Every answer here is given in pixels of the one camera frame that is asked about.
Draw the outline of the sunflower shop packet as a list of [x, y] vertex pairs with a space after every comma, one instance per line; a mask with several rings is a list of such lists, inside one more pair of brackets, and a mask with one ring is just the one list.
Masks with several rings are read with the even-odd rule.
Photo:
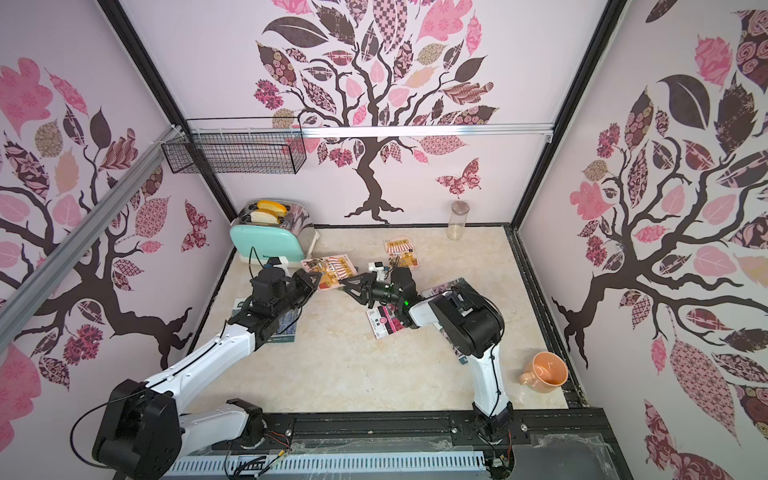
[[301, 266], [307, 272], [321, 274], [320, 291], [339, 288], [342, 280], [358, 275], [348, 255], [306, 259], [301, 262]]
[[420, 262], [415, 252], [415, 246], [408, 237], [388, 240], [384, 244], [391, 267], [418, 268]]

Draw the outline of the purple flower packet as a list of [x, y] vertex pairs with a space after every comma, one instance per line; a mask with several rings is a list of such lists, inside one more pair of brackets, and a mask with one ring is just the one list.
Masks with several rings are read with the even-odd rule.
[[459, 287], [461, 285], [464, 285], [466, 283], [464, 278], [457, 278], [448, 282], [445, 282], [443, 284], [437, 285], [435, 287], [432, 287], [430, 289], [424, 290], [420, 293], [420, 295], [427, 299], [434, 296], [441, 295], [445, 292], [451, 291], [454, 287]]

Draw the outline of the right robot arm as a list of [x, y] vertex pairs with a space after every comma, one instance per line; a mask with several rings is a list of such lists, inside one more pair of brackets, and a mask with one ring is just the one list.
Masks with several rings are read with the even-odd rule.
[[407, 267], [393, 269], [388, 283], [369, 272], [345, 279], [341, 285], [361, 305], [392, 306], [405, 327], [439, 325], [452, 346], [467, 358], [479, 435], [490, 443], [506, 436], [513, 406], [504, 388], [500, 362], [505, 323], [493, 302], [463, 280], [422, 295]]

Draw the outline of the lavender packet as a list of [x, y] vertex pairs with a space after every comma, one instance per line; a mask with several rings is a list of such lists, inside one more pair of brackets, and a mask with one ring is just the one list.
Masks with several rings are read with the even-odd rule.
[[273, 322], [266, 330], [265, 342], [293, 343], [296, 338], [296, 328], [300, 313], [300, 309], [293, 309]]

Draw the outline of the pink flower packet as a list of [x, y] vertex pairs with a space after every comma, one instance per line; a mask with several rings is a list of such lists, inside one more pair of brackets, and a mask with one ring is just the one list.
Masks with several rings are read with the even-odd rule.
[[391, 336], [404, 329], [396, 318], [392, 305], [378, 305], [366, 310], [366, 317], [376, 340]]

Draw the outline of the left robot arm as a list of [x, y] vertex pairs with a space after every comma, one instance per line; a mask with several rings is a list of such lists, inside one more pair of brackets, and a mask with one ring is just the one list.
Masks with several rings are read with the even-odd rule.
[[190, 414], [191, 402], [230, 367], [274, 336], [280, 321], [298, 314], [317, 291], [318, 273], [265, 267], [251, 278], [251, 295], [222, 331], [187, 357], [148, 379], [125, 380], [104, 406], [92, 457], [130, 479], [159, 479], [180, 457], [231, 441], [259, 445], [266, 423], [260, 407], [230, 399]]

